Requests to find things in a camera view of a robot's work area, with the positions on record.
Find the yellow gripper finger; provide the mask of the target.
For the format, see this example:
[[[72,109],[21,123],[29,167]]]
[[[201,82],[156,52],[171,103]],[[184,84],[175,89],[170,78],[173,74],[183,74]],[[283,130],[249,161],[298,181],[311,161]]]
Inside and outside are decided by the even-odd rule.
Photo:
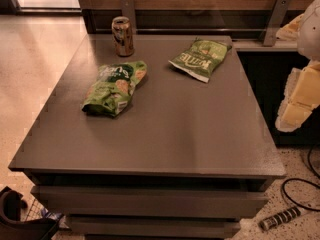
[[[280,40],[285,41],[295,41],[297,39],[299,26],[302,20],[303,14],[298,15],[285,26],[281,27],[277,33],[276,37]]]
[[[293,132],[320,105],[320,62],[310,61],[302,70],[293,68],[275,121],[281,132]]]

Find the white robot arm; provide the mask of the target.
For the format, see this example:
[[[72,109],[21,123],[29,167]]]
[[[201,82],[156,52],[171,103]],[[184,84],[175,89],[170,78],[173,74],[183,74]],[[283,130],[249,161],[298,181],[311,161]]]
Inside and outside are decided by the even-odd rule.
[[[298,53],[309,60],[302,70],[291,70],[277,112],[277,130],[293,132],[320,105],[320,0],[314,0],[303,14],[280,28],[276,36],[296,41]]]

